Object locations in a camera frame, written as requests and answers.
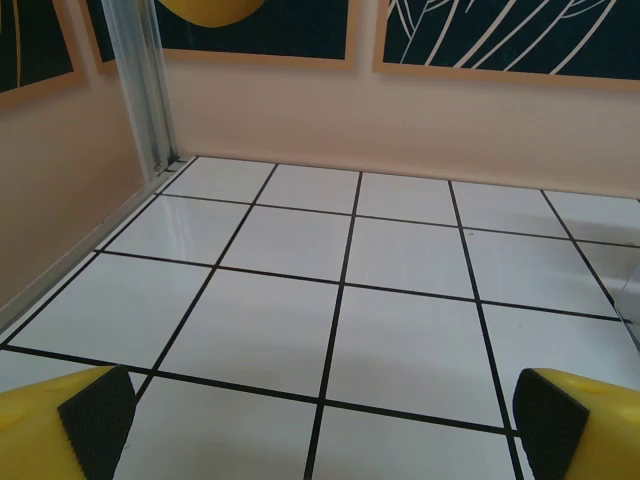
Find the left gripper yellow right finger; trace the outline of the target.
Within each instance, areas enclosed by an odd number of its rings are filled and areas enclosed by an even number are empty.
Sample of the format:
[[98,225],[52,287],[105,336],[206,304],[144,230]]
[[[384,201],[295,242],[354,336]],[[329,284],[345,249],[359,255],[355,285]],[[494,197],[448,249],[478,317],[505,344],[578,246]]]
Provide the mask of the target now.
[[564,371],[527,368],[513,415],[536,479],[637,479],[639,392]]

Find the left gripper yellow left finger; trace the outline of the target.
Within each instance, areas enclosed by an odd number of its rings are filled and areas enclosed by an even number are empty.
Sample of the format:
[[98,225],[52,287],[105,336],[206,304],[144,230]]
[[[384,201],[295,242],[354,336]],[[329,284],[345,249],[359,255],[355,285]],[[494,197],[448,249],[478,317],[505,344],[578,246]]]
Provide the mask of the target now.
[[1,394],[3,479],[112,479],[136,411],[126,367],[109,365]]

